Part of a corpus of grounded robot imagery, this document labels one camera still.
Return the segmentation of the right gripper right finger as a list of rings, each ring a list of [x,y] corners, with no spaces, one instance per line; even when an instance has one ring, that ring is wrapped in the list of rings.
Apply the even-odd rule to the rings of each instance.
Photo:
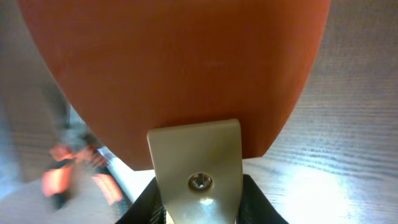
[[[262,193],[250,175],[243,175],[243,192],[237,224],[288,224]]]

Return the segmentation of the orange scraper wooden handle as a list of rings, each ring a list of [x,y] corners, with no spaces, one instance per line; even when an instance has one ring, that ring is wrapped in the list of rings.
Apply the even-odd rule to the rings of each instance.
[[[236,223],[261,157],[311,72],[330,1],[19,1],[85,123],[153,169],[174,223]]]

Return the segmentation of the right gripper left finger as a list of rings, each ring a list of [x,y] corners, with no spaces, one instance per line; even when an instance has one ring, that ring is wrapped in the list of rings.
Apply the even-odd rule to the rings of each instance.
[[[154,177],[116,224],[166,224],[166,221],[167,211]]]

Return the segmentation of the orange handled pliers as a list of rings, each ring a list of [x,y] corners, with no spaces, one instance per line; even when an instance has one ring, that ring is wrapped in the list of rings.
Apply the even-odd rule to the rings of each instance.
[[[46,102],[55,118],[59,142],[50,149],[54,163],[44,172],[42,191],[59,210],[78,195],[78,183],[86,172],[99,188],[106,203],[123,213],[131,201],[108,168],[109,161],[98,151],[100,143],[81,119],[71,117],[72,107],[62,93],[46,93]]]

